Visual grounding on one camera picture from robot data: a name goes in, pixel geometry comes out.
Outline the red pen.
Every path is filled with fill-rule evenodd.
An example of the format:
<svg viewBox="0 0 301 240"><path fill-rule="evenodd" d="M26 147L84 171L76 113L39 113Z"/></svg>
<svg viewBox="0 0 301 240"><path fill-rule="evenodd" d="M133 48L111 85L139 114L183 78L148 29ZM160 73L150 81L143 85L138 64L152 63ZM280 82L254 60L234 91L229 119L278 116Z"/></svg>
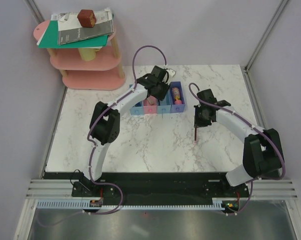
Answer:
<svg viewBox="0 0 301 240"><path fill-rule="evenodd" d="M194 127L194 142L197 143L198 141L198 127Z"/></svg>

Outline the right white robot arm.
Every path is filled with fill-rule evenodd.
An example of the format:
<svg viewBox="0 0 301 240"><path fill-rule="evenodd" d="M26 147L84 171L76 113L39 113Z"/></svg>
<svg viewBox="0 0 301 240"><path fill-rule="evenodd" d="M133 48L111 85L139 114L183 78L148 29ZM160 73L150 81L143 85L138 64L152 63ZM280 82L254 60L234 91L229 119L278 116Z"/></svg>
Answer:
<svg viewBox="0 0 301 240"><path fill-rule="evenodd" d="M218 101L211 89L202 90L195 96L199 101L194 106L195 128L219 123L243 143L242 164L228 171L226 180L219 184L223 196L231 197L237 192L238 185L258 177L269 177L270 173L285 168L280 136L275 129L254 126L238 114L228 101Z"/></svg>

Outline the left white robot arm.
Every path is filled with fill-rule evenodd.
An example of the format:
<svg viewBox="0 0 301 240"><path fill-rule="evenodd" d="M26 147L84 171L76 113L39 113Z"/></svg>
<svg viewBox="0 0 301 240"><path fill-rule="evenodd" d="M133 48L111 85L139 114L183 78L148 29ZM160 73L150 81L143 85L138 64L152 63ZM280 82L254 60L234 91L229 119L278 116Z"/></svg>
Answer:
<svg viewBox="0 0 301 240"><path fill-rule="evenodd" d="M147 73L135 80L135 83L122 95L104 103L99 101L93 110L87 140L93 144L89 156L83 191L90 197L100 192L100 184L96 181L102 176L103 164L107 151L120 133L121 116L136 104L149 97L162 101L170 88L170 73L167 68L154 66Z"/></svg>

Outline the pastel four-compartment drawer organizer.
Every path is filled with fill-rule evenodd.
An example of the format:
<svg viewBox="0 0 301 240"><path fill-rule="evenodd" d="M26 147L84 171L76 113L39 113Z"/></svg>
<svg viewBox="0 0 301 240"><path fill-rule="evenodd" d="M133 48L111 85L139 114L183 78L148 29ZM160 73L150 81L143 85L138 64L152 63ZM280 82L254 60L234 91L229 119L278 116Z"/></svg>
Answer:
<svg viewBox="0 0 301 240"><path fill-rule="evenodd" d="M174 104L172 88L178 87L181 91L181 98L183 104ZM149 98L153 98L155 100L154 105L149 105L147 99L138 102L135 104L130 110L130 114L132 116L141 116L141 115L150 115L150 114L174 114L174 113L183 113L185 111L186 100L184 98L183 88L180 81L173 81L170 84L170 88L164 98L163 101L157 100L153 96Z"/></svg>

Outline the pink-capped clear tube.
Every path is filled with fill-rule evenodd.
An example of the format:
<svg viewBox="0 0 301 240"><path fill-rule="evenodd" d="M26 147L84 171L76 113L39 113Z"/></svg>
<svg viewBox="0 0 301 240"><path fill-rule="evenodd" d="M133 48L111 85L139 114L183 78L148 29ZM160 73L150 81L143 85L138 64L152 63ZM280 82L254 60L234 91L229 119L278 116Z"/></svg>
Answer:
<svg viewBox="0 0 301 240"><path fill-rule="evenodd" d="M175 105L183 105L181 90L178 87L172 88L172 97Z"/></svg>

